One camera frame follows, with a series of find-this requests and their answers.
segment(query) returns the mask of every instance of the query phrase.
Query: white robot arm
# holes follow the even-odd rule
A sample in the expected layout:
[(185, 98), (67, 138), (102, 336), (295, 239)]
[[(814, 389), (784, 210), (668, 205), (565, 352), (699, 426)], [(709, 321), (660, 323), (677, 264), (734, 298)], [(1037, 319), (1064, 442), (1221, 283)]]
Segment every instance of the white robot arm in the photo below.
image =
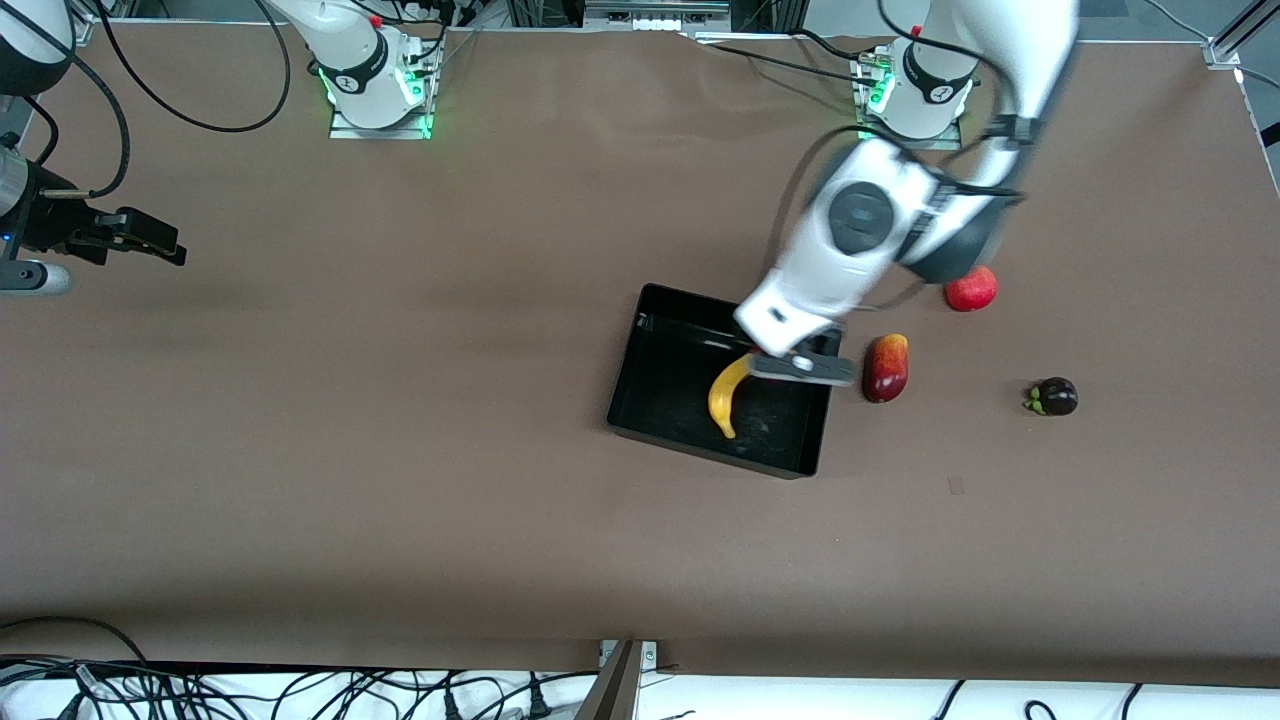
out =
[(361, 128), (397, 123), (426, 99), (422, 41), (348, 0), (266, 0), (316, 56), (338, 111)]
[[(1076, 0), (934, 0), (920, 37), (980, 54), (1009, 76), (973, 177), (951, 182), (892, 142), (859, 142), (819, 188), (776, 266), (739, 306), (742, 329), (782, 357), (836, 324), (893, 263), (929, 283), (984, 263), (1016, 200), (1010, 186), (1039, 135), (1076, 26)], [(895, 87), (881, 118), (908, 137), (940, 133), (972, 87), (977, 61), (909, 38), (895, 44), (893, 56)]]

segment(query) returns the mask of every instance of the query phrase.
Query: metal bracket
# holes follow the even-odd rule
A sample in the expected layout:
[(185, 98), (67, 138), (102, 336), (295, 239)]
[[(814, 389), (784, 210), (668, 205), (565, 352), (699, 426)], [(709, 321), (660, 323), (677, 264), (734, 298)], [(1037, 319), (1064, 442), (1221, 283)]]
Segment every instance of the metal bracket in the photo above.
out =
[(1235, 69), (1240, 47), (1257, 37), (1267, 23), (1280, 15), (1280, 0), (1253, 0), (1240, 14), (1202, 45), (1204, 64), (1215, 70)]
[(1220, 58), (1217, 50), (1213, 47), (1212, 38), (1201, 44), (1201, 53), (1204, 54), (1204, 65), (1211, 70), (1234, 70), (1240, 67), (1240, 54), (1231, 53), (1225, 58)]
[(658, 643), (644, 641), (604, 641), (600, 643), (604, 669), (591, 683), (591, 691), (573, 720), (632, 720), (640, 674), (658, 666)]
[[(613, 655), (613, 648), (618, 647), (620, 641), (600, 641), (600, 667), (609, 661)], [(655, 641), (641, 641), (640, 652), (643, 653), (640, 659), (640, 671), (652, 673), (658, 669), (658, 643)]]

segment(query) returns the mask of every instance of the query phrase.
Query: apple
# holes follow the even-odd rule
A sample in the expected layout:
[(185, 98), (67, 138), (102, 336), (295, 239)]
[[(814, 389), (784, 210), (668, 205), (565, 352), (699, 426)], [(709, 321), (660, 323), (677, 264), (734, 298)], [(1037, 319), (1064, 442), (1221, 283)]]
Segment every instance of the apple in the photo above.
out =
[(992, 273), (991, 268), (978, 265), (968, 275), (948, 282), (943, 292), (952, 310), (969, 313), (991, 305), (1000, 292), (1000, 283), (996, 282), (996, 273)]

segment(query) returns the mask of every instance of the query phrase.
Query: yellow banana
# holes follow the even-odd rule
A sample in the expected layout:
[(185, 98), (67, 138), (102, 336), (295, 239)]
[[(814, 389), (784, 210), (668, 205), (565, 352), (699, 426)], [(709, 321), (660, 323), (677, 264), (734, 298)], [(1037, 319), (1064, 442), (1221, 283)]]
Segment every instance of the yellow banana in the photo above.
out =
[(744, 355), (721, 370), (719, 377), (712, 383), (712, 391), (707, 393), (707, 409), (712, 414), (712, 420), (716, 420), (728, 439), (737, 437), (737, 433), (733, 432), (733, 423), (730, 421), (730, 414), (733, 411), (733, 391), (737, 389), (739, 383), (751, 377), (751, 369), (748, 365), (750, 357), (750, 354)]

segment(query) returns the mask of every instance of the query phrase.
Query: brown table surface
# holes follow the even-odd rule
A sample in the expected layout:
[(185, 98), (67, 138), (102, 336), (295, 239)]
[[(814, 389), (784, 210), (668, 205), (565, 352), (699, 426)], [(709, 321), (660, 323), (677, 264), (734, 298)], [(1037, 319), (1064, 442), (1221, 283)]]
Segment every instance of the brown table surface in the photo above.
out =
[[(264, 27), (120, 36), (202, 119), (278, 92)], [(72, 261), (70, 295), (0, 307), (4, 616), (114, 620), (165, 659), (568, 667), (635, 635), (703, 673), (1276, 683), (1280, 202), (1197, 46), (1082, 46), (997, 302), (852, 318), (852, 356), (911, 340), (910, 387), (837, 392), (818, 477), (782, 482), (604, 413), (641, 286), (755, 286), (847, 85), (667, 33), (492, 32), (431, 141), (330, 141), (288, 36), (284, 113), (236, 136), (83, 53), (133, 131), (99, 205), (191, 260)], [(105, 182), (101, 96), (73, 70), (47, 108), (51, 167)], [(1052, 374), (1070, 418), (1020, 406)], [(61, 637), (6, 647), (123, 653)]]

